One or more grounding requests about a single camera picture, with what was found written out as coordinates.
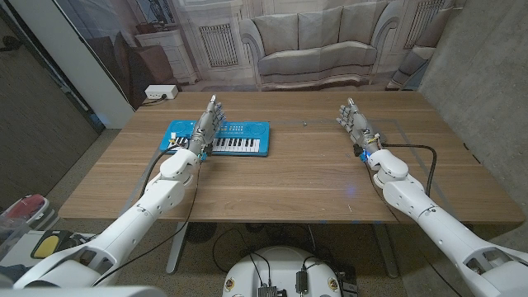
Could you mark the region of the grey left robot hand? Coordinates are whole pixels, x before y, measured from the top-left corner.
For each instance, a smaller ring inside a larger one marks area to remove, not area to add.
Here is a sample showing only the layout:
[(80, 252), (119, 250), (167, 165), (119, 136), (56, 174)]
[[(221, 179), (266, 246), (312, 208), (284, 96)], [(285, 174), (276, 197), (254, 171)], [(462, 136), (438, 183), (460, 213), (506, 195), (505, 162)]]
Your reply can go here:
[(213, 94), (205, 111), (194, 126), (188, 149), (198, 156), (203, 153), (210, 154), (212, 142), (224, 120), (225, 114), (222, 111), (222, 103), (218, 102), (216, 95)]

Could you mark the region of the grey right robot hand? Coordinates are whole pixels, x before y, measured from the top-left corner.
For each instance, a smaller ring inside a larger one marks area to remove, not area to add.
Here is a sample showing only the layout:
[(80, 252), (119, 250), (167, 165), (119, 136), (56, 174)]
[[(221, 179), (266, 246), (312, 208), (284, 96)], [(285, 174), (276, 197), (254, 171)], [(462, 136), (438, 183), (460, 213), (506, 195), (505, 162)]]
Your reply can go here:
[(372, 153), (381, 149), (380, 134), (375, 131), (350, 97), (346, 105), (341, 105), (337, 123), (349, 134), (354, 154), (363, 162), (366, 162)]

